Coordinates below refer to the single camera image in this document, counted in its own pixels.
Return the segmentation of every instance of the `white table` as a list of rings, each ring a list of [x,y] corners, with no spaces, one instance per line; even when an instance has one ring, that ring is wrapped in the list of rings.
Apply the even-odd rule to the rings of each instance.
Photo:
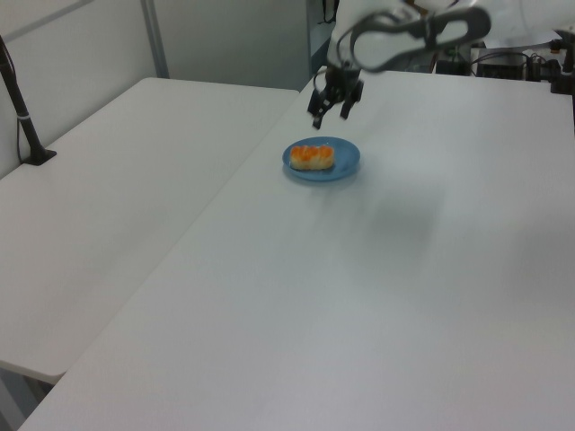
[[[309,90],[22,431],[571,429],[571,98],[368,76],[321,132],[360,172],[310,185]]]
[[[297,92],[146,79],[0,181],[0,366],[54,383]]]

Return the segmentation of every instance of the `black cable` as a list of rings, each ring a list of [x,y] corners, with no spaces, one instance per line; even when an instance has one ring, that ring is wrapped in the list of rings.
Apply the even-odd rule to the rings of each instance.
[[[8,51],[6,45],[3,45],[2,49],[8,58],[10,68],[12,69],[12,74],[14,75],[14,81],[16,81],[16,67],[12,61],[12,57],[10,56],[10,51]],[[18,117],[16,117],[16,154],[18,154],[18,162],[22,164],[22,155],[20,154],[20,119],[18,119]]]
[[[510,52],[492,52],[490,54],[486,54],[482,57],[477,58],[476,60],[472,61],[469,66],[473,66],[476,63],[481,63],[482,61],[485,60],[491,60],[493,58],[498,58],[498,57],[506,57],[506,56],[521,56],[521,57],[525,57],[527,60],[529,60],[529,56],[527,54],[524,54],[523,52],[514,52],[514,51],[510,51]]]
[[[319,72],[316,72],[315,75],[314,75],[314,89],[315,89],[317,92],[319,92],[320,90],[317,88],[317,85],[316,85],[316,83],[315,83],[315,80],[317,79],[317,77],[318,77],[319,75],[323,75],[323,74],[325,74],[326,72],[327,72],[327,69],[324,69],[324,70],[320,70]]]
[[[18,154],[18,162],[22,164],[22,156],[20,155],[20,119],[16,119],[16,153]]]

